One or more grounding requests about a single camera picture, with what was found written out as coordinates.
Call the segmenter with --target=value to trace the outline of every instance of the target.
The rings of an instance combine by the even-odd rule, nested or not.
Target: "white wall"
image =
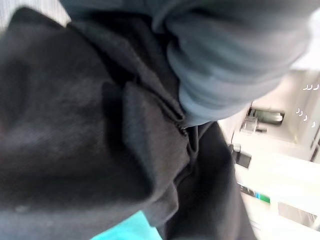
[[[219,120],[219,126],[224,135],[225,141],[230,144],[234,131],[238,132],[249,110],[250,104],[235,115]]]
[[[320,10],[310,21],[311,41],[304,56],[292,65],[293,69],[320,70]]]

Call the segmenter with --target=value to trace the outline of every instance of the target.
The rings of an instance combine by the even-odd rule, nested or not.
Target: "person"
[[[239,112],[273,90],[306,50],[319,0],[61,0],[72,19],[139,13],[169,32],[167,58],[179,77],[187,126]]]

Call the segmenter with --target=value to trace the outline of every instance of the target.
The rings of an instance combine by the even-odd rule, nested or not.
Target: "black fabric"
[[[0,239],[87,240],[139,210],[163,239],[255,239],[218,124],[181,127],[149,20],[106,16],[22,8],[0,39]]]

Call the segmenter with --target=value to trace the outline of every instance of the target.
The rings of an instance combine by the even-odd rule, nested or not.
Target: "gray sleeve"
[[[229,117],[274,89],[308,45],[319,0],[147,1],[189,125]]]

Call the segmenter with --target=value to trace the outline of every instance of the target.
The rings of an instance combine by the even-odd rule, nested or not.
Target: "turquoise object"
[[[162,240],[157,229],[151,227],[142,211],[91,240]]]

